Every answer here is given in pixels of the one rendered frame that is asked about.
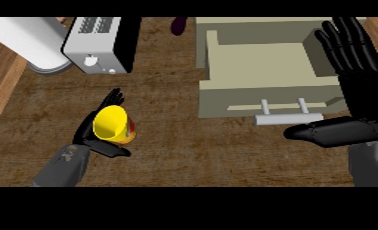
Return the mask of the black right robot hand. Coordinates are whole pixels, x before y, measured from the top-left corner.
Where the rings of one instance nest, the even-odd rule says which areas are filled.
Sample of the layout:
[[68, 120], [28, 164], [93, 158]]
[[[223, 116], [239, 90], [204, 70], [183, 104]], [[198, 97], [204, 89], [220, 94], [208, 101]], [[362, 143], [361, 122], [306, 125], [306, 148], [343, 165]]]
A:
[[378, 51], [355, 17], [334, 17], [315, 31], [334, 68], [349, 116], [290, 127], [284, 136], [324, 148], [378, 141]]

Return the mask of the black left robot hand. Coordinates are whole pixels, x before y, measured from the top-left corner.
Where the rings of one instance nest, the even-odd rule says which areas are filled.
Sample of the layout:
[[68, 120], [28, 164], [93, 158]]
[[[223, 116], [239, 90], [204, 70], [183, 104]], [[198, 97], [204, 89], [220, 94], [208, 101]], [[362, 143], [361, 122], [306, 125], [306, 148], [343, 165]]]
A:
[[98, 109], [92, 111], [84, 118], [76, 134], [74, 134], [74, 139], [73, 143], [77, 145], [86, 145], [92, 151], [98, 152], [99, 154], [108, 156], [109, 158], [118, 157], [118, 156], [132, 156], [132, 152], [126, 149], [121, 148], [118, 145], [111, 143], [109, 141], [101, 140], [93, 132], [93, 120], [101, 112], [101, 110], [112, 105], [120, 106], [124, 102], [124, 96], [118, 88], [115, 88], [109, 94], [107, 95]]

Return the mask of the yellow cup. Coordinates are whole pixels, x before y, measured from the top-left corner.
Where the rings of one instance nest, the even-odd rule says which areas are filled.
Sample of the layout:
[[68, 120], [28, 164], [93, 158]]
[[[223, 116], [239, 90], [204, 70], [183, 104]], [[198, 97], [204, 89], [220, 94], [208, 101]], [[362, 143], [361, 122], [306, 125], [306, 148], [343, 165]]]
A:
[[121, 106], [112, 105], [99, 111], [93, 120], [93, 133], [101, 140], [120, 145], [133, 141], [135, 123]]

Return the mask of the beige open drawer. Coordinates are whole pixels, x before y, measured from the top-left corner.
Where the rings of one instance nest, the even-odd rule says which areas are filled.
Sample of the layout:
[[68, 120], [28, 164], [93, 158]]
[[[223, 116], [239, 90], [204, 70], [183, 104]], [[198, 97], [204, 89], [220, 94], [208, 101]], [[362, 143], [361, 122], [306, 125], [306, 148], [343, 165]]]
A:
[[198, 116], [297, 113], [304, 101], [315, 113], [347, 109], [337, 75], [313, 38], [301, 43], [222, 44], [207, 32], [205, 74], [200, 81]]

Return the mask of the beige cabinet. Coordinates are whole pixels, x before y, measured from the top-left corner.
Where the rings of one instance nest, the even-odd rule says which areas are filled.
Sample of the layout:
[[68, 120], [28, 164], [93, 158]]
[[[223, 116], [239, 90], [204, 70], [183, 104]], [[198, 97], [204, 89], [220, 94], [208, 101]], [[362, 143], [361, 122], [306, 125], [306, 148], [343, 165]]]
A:
[[197, 17], [197, 67], [205, 67], [205, 34], [217, 31], [220, 44], [301, 43], [331, 17]]

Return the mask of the white toaster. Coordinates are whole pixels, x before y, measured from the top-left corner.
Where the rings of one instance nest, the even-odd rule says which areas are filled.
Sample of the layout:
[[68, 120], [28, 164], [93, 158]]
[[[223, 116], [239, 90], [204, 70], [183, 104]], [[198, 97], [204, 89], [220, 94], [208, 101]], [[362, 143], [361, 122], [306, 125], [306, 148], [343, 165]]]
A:
[[76, 17], [61, 52], [86, 74], [133, 71], [141, 17]]

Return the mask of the white cylinder appliance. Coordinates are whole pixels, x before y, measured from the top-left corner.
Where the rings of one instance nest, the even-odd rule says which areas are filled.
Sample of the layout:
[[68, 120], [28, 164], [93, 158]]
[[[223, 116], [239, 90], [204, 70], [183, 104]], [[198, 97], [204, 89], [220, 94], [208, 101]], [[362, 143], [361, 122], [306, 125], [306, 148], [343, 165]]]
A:
[[55, 17], [0, 17], [0, 43], [42, 75], [59, 74], [73, 66], [61, 52], [65, 37], [67, 29]]

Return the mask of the dark purple object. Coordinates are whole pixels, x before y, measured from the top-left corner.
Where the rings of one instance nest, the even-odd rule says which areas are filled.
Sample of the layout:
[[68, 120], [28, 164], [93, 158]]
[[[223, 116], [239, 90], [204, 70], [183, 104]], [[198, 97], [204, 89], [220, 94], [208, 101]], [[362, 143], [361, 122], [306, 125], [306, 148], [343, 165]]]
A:
[[186, 17], [177, 17], [172, 22], [172, 33], [180, 36], [186, 29]]

